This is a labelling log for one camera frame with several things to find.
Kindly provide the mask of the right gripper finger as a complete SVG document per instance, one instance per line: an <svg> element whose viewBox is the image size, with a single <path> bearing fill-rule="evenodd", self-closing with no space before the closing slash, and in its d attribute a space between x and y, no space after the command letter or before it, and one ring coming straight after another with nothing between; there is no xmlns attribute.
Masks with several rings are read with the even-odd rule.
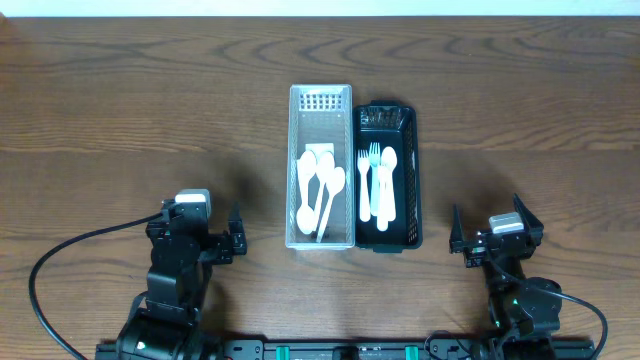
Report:
<svg viewBox="0 0 640 360"><path fill-rule="evenodd" d="M449 250L451 253L460 253L465 247L465 235L460 219L460 211L456 204L453 205L453 222L449 237Z"/></svg>
<svg viewBox="0 0 640 360"><path fill-rule="evenodd" d="M533 240L536 246L541 245L544 236L544 225L542 222L524 205L521 198L513 195L513 203L516 212L520 215L525 231Z"/></svg>

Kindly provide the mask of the white spoon handle up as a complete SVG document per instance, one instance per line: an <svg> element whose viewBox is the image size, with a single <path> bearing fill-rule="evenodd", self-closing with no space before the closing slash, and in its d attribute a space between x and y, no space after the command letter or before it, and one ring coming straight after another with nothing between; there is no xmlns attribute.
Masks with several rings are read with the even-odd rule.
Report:
<svg viewBox="0 0 640 360"><path fill-rule="evenodd" d="M308 203L303 204L301 201L301 206L299 207L296 213L296 222L300 229L300 231L304 235L310 235L313 231L313 220L314 210L309 206L309 192L308 192Z"/></svg>

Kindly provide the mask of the black plastic basket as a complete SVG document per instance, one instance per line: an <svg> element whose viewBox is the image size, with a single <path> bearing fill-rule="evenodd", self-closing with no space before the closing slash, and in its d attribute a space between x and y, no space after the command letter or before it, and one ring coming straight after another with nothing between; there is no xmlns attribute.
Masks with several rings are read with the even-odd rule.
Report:
<svg viewBox="0 0 640 360"><path fill-rule="evenodd" d="M355 223L355 246L377 253L400 253L422 244L420 171L415 110L393 101L373 101L353 109L354 148L377 142L392 147L398 164L393 171L396 219L380 232L374 220Z"/></svg>

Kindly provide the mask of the white fork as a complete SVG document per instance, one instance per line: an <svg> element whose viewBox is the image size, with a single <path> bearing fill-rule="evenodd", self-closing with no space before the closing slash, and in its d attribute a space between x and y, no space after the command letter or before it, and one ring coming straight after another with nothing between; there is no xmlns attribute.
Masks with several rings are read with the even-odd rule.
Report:
<svg viewBox="0 0 640 360"><path fill-rule="evenodd" d="M357 169L360 175L359 218L361 222L366 223L371 219L368 191L368 171L370 168L370 161L367 150L359 150L357 155Z"/></svg>
<svg viewBox="0 0 640 360"><path fill-rule="evenodd" d="M388 229L388 218L387 218L387 198L388 198L388 190L387 190L387 178L388 178L388 169L385 165L381 164L378 167L378 178L379 178L379 204L378 204L378 215L377 215L377 229L380 232L385 232Z"/></svg>

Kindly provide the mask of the white spoon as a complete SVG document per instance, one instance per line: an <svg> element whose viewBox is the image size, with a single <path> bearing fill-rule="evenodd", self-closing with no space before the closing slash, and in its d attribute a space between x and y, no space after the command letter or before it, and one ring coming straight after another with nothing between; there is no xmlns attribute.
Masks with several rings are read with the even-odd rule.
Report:
<svg viewBox="0 0 640 360"><path fill-rule="evenodd" d="M331 208L333 205L333 200L335 196L344 188L345 182L346 182L346 175L345 175L344 169L342 167L335 167L330 173L329 179L326 183L329 197L320 221L320 226L319 226L317 239L316 239L318 243L320 243L324 237L329 216L331 213Z"/></svg>
<svg viewBox="0 0 640 360"><path fill-rule="evenodd" d="M316 202L314 206L314 216L316 221L319 220L319 216L320 216L324 187L334 167L335 167L334 155L329 151L323 152L316 166L316 175L319 180L319 190L316 196Z"/></svg>
<svg viewBox="0 0 640 360"><path fill-rule="evenodd" d="M303 152L297 160L298 185L303 204L308 203L309 182L316 174L316 156L310 151Z"/></svg>
<svg viewBox="0 0 640 360"><path fill-rule="evenodd" d="M395 150L391 146L387 146L383 149L381 154L382 164L385 165L388 169L388 178L387 178L387 218L388 222L392 222L396 218L396 206L395 206L395 195L394 195L394 185L393 185L393 171L397 166L397 155Z"/></svg>

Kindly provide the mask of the light blue fork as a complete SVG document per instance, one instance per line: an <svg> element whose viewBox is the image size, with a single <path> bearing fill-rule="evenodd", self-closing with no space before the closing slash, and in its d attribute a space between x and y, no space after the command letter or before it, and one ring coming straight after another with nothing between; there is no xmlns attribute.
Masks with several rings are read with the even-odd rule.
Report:
<svg viewBox="0 0 640 360"><path fill-rule="evenodd" d="M370 198L370 210L372 216L378 216L379 209L379 193L380 184L378 176L378 167L381 160L380 144L378 142L372 142L369 148L369 162L372 171L371 178L371 198Z"/></svg>

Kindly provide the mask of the clear plastic basket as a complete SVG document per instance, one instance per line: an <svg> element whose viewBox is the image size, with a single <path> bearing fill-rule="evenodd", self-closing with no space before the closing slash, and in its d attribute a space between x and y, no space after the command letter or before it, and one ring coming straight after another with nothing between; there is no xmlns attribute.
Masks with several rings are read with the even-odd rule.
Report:
<svg viewBox="0 0 640 360"><path fill-rule="evenodd" d="M355 246L354 129L352 88L347 84L294 84L289 94L286 240L290 249L345 250ZM304 151L316 156L316 166L323 152L334 155L335 167L345 171L344 188L335 196L324 237L316 241L320 221L328 201L325 184L319 220L313 231L304 235L296 222L301 206L297 160ZM314 210L319 190L317 175L309 182L309 206Z"/></svg>

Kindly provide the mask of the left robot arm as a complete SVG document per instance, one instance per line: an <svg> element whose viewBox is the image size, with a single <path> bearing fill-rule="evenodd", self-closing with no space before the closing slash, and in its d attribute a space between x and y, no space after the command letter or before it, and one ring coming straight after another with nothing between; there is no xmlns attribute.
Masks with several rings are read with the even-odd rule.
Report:
<svg viewBox="0 0 640 360"><path fill-rule="evenodd" d="M211 234L207 203L166 200L158 218L148 222L151 266L147 291L132 303L115 343L115 359L222 359L220 338L200 329L212 267L247 253L239 208L228 228Z"/></svg>

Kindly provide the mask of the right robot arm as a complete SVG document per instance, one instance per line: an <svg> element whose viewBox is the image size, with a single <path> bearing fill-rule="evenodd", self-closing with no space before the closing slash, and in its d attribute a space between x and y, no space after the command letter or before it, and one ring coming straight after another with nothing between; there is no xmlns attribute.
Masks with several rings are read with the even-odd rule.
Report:
<svg viewBox="0 0 640 360"><path fill-rule="evenodd" d="M560 329L560 285L528 277L530 259L544 235L542 222L513 197L514 211L489 218L489 227L465 235L458 207L453 208L449 251L462 254L468 268L480 268L488 290L488 311L495 330L467 347L473 359L555 359L551 335Z"/></svg>

